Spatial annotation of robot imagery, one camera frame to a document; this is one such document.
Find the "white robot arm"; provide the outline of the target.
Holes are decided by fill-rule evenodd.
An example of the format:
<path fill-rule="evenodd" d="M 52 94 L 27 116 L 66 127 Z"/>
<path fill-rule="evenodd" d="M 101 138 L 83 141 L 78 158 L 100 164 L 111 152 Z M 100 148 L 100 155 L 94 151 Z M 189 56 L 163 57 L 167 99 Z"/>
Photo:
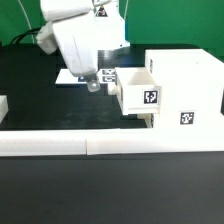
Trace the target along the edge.
<path fill-rule="evenodd" d="M 39 47 L 47 54 L 59 49 L 70 73 L 98 91 L 98 58 L 130 46 L 119 0 L 40 0 L 40 7 L 46 24 L 36 37 Z"/>

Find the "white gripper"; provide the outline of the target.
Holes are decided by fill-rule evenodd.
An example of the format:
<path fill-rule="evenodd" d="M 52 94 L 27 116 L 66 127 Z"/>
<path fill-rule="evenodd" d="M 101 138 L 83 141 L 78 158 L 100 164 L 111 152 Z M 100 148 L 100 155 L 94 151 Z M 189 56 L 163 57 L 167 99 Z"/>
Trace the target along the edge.
<path fill-rule="evenodd" d="M 47 54 L 59 49 L 73 76 L 86 76 L 90 92 L 100 90 L 92 0 L 40 0 L 46 25 L 36 37 Z"/>

